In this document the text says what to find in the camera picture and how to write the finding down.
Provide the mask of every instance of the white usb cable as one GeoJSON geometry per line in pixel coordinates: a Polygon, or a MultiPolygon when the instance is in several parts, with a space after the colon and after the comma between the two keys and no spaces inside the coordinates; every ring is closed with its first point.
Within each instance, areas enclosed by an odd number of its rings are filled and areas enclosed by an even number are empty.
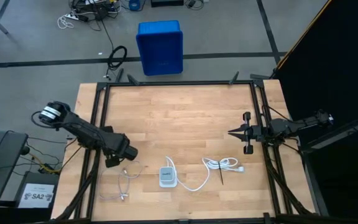
{"type": "Polygon", "coordinates": [[[201,189],[204,187],[204,185],[207,183],[208,179],[209,179],[209,174],[210,174],[210,169],[219,169],[219,163],[220,163],[220,166],[221,166],[221,170],[223,171],[234,171],[234,172],[244,172],[244,167],[240,166],[236,169],[233,169],[232,167],[236,166],[239,161],[236,159],[236,158],[233,158],[233,157],[229,157],[229,158],[224,158],[222,160],[220,160],[220,162],[218,161],[214,161],[212,159],[208,159],[208,158],[205,158],[203,157],[201,160],[203,161],[203,164],[205,165],[206,167],[206,170],[208,171],[208,174],[206,176],[206,179],[205,181],[196,189],[190,189],[188,188],[184,183],[182,183],[179,178],[178,178],[178,172],[177,172],[177,169],[175,167],[175,164],[173,163],[173,160],[171,158],[169,158],[168,156],[165,156],[167,158],[167,164],[168,166],[170,166],[170,163],[172,164],[172,167],[173,167],[173,171],[175,173],[175,177],[177,179],[177,181],[182,184],[182,186],[184,188],[186,188],[187,190],[189,191],[192,191],[192,192],[196,192],[197,190],[201,189]]]}
{"type": "Polygon", "coordinates": [[[100,176],[99,176],[99,180],[98,180],[98,186],[99,186],[99,197],[103,200],[112,200],[112,199],[116,199],[116,198],[121,198],[122,201],[124,201],[124,197],[128,197],[128,191],[129,191],[129,184],[131,183],[131,179],[135,179],[135,178],[138,178],[138,176],[140,176],[140,174],[142,173],[143,171],[143,166],[142,164],[139,162],[139,161],[132,161],[130,164],[126,165],[124,168],[122,168],[122,170],[119,172],[119,175],[118,175],[118,190],[119,190],[119,195],[117,196],[113,196],[113,197],[105,197],[102,195],[102,193],[100,192],[100,179],[102,179],[102,175],[103,173],[108,170],[108,169],[105,169],[103,170],[101,173],[100,173],[100,176]],[[133,176],[129,176],[128,173],[127,173],[127,168],[135,163],[138,163],[138,165],[140,165],[140,171],[137,175],[133,175],[133,176]],[[125,190],[122,190],[121,189],[121,183],[120,183],[120,177],[125,177],[127,179],[127,187],[125,190]]]}

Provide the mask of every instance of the blue plastic bin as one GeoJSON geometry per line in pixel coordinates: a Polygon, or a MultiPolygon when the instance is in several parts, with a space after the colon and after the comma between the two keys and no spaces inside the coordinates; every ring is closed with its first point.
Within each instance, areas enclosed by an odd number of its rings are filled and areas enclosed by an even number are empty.
{"type": "Polygon", "coordinates": [[[136,42],[145,75],[183,71],[183,33],[178,21],[142,22],[136,42]]]}

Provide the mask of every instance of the concrete floor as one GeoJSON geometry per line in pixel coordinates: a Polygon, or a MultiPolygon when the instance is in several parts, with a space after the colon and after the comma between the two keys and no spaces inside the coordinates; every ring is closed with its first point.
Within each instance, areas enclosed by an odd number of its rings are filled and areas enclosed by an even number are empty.
{"type": "MultiPolygon", "coordinates": [[[[279,52],[288,51],[326,0],[262,0],[279,52]]],[[[0,0],[0,9],[4,0],[0,0]]],[[[88,24],[74,21],[74,29],[61,30],[57,18],[69,12],[67,1],[10,0],[1,23],[10,32],[0,32],[0,63],[106,58],[111,52],[106,34],[88,24]]],[[[272,52],[257,0],[210,0],[200,11],[183,7],[151,8],[142,12],[123,10],[105,24],[115,45],[128,48],[129,57],[138,57],[135,35],[140,22],[178,20],[184,36],[184,54],[272,52]]],[[[64,131],[34,126],[29,116],[52,100],[74,107],[80,83],[105,82],[106,64],[51,65],[0,68],[0,130],[14,130],[29,136],[63,141],[64,131]]],[[[239,79],[250,73],[270,75],[273,57],[205,58],[184,60],[181,75],[146,77],[140,62],[122,66],[141,81],[229,80],[236,71],[239,79]]],[[[63,144],[29,140],[44,153],[63,157],[63,144]]],[[[42,156],[45,162],[55,159],[42,156]]],[[[30,166],[15,168],[23,174],[30,166]]],[[[1,200],[12,200],[22,176],[12,174],[1,200]]]]}

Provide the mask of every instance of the wooden table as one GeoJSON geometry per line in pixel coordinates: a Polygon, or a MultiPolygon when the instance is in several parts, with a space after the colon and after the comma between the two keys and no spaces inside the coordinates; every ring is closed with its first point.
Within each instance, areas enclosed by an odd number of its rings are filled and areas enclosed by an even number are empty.
{"type": "MultiPolygon", "coordinates": [[[[78,92],[75,113],[85,120],[91,118],[95,89],[95,83],[81,84],[78,92]]],[[[265,90],[269,105],[288,116],[279,81],[265,81],[265,90]]],[[[96,124],[99,124],[103,95],[96,124]]],[[[260,94],[259,105],[262,105],[260,94]]],[[[106,126],[112,125],[115,132],[127,134],[131,145],[139,150],[136,160],[142,163],[144,170],[139,178],[131,180],[129,196],[124,202],[120,199],[101,200],[97,191],[93,221],[255,218],[264,212],[274,216],[261,143],[253,142],[254,154],[244,155],[244,142],[227,134],[228,130],[243,123],[245,111],[251,112],[251,124],[256,124],[249,85],[111,88],[106,126]],[[180,184],[173,189],[162,189],[158,185],[158,170],[166,165],[165,156],[174,160],[179,179],[191,188],[197,188],[206,178],[202,157],[214,160],[235,157],[246,171],[243,174],[223,172],[222,185],[219,172],[212,170],[207,184],[197,192],[189,192],[180,184]]],[[[275,112],[271,113],[272,118],[279,118],[275,112]]],[[[289,140],[288,144],[296,147],[294,140],[289,140]]],[[[65,160],[76,148],[67,149],[65,160]]],[[[280,146],[280,153],[289,188],[313,212],[299,155],[286,146],[280,146]]],[[[84,151],[79,152],[65,166],[52,218],[62,213],[76,193],[83,156],[84,151]]],[[[104,196],[117,195],[116,170],[128,163],[124,161],[119,167],[104,172],[98,185],[104,196]]],[[[104,169],[102,156],[99,173],[104,169]]],[[[129,174],[137,171],[134,166],[129,169],[129,174]]],[[[278,186],[277,189],[281,208],[285,210],[278,186]]]]}

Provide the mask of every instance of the black robotic arm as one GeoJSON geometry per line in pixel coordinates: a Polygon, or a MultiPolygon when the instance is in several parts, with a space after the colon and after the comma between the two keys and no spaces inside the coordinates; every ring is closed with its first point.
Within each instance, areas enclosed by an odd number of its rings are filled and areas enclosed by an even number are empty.
{"type": "Polygon", "coordinates": [[[102,149],[106,156],[106,167],[118,166],[122,159],[132,161],[137,155],[137,149],[130,146],[130,140],[125,134],[113,133],[111,127],[100,129],[90,124],[71,112],[65,103],[48,103],[40,112],[39,120],[57,131],[59,128],[66,129],[77,137],[83,147],[102,149]]]}

